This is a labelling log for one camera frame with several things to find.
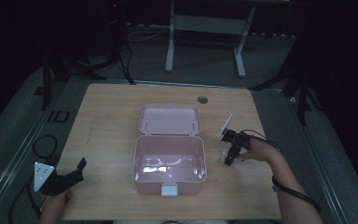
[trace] wooden table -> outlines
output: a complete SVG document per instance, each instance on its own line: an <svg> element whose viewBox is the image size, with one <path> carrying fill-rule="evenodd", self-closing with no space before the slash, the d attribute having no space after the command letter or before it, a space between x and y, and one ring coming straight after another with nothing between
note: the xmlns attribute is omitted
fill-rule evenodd
<svg viewBox="0 0 358 224"><path fill-rule="evenodd" d="M200 96L207 104L198 102ZM143 104L196 105L200 112L208 177L200 193L177 197L141 195L132 179L135 141ZM58 165L74 170L82 157L84 181L72 187L67 220L184 220L280 218L269 166L260 161L220 161L217 138L230 113L229 129L263 128L252 94L242 89L91 84Z"/></svg>

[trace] human hand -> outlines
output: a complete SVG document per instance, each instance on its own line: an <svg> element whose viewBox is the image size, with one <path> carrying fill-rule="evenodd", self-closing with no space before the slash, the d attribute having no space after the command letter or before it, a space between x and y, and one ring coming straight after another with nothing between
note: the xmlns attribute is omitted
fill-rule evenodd
<svg viewBox="0 0 358 224"><path fill-rule="evenodd" d="M42 215L40 217L41 224L56 224L61 220L65 203L71 198L72 191L67 189L57 196L47 196L42 205Z"/></svg>
<svg viewBox="0 0 358 224"><path fill-rule="evenodd" d="M253 159L257 161L266 161L270 164L276 158L282 157L281 152L276 147L259 139L251 137L249 143L249 150L239 156L239 159L242 161Z"/></svg>

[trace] human arm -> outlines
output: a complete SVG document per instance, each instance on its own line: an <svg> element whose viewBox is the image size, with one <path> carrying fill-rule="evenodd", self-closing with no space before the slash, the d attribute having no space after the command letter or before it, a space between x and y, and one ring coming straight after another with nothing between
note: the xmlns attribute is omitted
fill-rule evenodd
<svg viewBox="0 0 358 224"><path fill-rule="evenodd" d="M42 205L40 224L57 224L60 222L65 209L65 202L71 198L72 192L67 189L57 196L46 196Z"/></svg>
<svg viewBox="0 0 358 224"><path fill-rule="evenodd" d="M307 195L290 169L284 156L274 146L250 138L250 149L240 155L241 160L254 159L265 161L271 167L275 179L284 187ZM277 188L278 203L284 223L323 223L317 210L307 203L287 192Z"/></svg>

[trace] pink plastic box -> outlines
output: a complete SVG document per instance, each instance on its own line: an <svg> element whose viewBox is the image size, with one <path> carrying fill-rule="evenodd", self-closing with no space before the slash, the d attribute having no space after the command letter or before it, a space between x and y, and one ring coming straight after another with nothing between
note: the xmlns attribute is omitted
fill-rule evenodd
<svg viewBox="0 0 358 224"><path fill-rule="evenodd" d="M132 177L141 194L196 194L206 179L199 111L194 105L144 105Z"/></svg>

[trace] small hole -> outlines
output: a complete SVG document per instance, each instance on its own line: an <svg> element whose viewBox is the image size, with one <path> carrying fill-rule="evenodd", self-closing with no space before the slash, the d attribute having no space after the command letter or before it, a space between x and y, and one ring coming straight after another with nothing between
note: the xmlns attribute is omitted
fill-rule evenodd
<svg viewBox="0 0 358 224"><path fill-rule="evenodd" d="M200 96L199 97L199 102L201 104L206 104L206 103L208 103L208 98L206 96Z"/></svg>

